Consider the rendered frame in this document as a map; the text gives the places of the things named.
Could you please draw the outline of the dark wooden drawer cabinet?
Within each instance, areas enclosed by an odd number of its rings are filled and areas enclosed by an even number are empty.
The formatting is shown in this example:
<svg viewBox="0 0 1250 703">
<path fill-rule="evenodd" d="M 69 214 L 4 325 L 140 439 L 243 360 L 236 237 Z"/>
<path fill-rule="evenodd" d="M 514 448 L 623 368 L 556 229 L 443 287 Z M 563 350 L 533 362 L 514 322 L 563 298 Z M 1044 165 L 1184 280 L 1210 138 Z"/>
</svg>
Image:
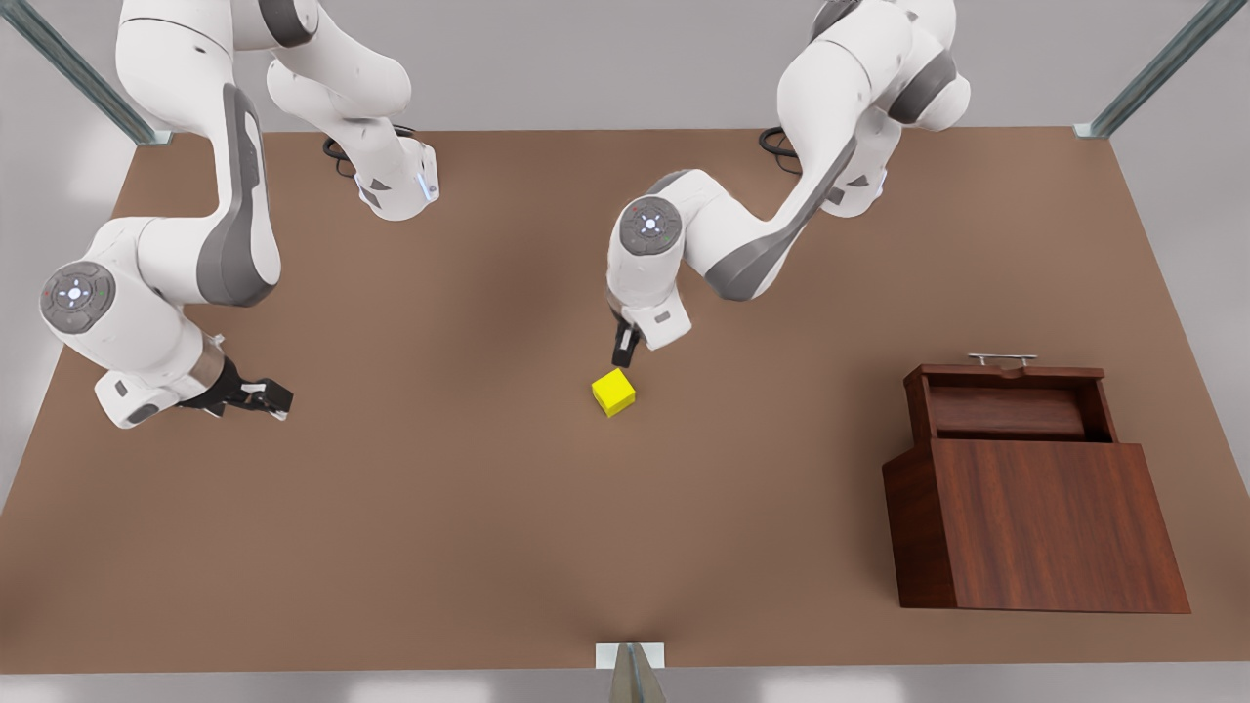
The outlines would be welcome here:
<svg viewBox="0 0 1250 703">
<path fill-rule="evenodd" d="M 1190 610 L 1141 445 L 938 437 L 882 478 L 905 608 Z"/>
</svg>

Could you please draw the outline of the yellow cube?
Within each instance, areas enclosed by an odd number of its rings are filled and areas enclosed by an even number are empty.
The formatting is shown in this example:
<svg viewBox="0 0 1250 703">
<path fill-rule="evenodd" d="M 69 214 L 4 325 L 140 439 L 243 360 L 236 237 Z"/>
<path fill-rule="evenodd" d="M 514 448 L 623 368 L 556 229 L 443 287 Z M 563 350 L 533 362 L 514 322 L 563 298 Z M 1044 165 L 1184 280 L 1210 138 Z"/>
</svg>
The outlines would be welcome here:
<svg viewBox="0 0 1250 703">
<path fill-rule="evenodd" d="M 612 368 L 591 384 L 594 400 L 606 417 L 615 417 L 638 400 L 638 392 L 621 368 Z"/>
</svg>

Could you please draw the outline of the silver frame post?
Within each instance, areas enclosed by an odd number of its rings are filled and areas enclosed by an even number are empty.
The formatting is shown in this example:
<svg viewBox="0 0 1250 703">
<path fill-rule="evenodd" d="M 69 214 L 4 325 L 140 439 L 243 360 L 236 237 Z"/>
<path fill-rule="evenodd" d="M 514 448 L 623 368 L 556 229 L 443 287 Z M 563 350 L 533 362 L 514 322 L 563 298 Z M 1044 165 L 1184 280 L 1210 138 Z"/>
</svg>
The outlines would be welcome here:
<svg viewBox="0 0 1250 703">
<path fill-rule="evenodd" d="M 0 18 L 42 55 L 59 73 L 88 98 L 126 138 L 139 146 L 168 145 L 171 133 L 155 130 L 125 103 L 111 85 L 86 63 L 56 28 L 28 4 L 28 0 L 0 0 Z"/>
<path fill-rule="evenodd" d="M 608 703 L 668 703 L 656 669 L 665 667 L 664 643 L 598 643 L 598 669 L 611 669 Z"/>
<path fill-rule="evenodd" d="M 1148 99 L 1168 83 L 1199 50 L 1215 36 L 1250 0 L 1206 0 L 1199 13 L 1159 50 L 1106 108 L 1089 123 L 1072 125 L 1084 140 L 1108 140 Z"/>
</svg>

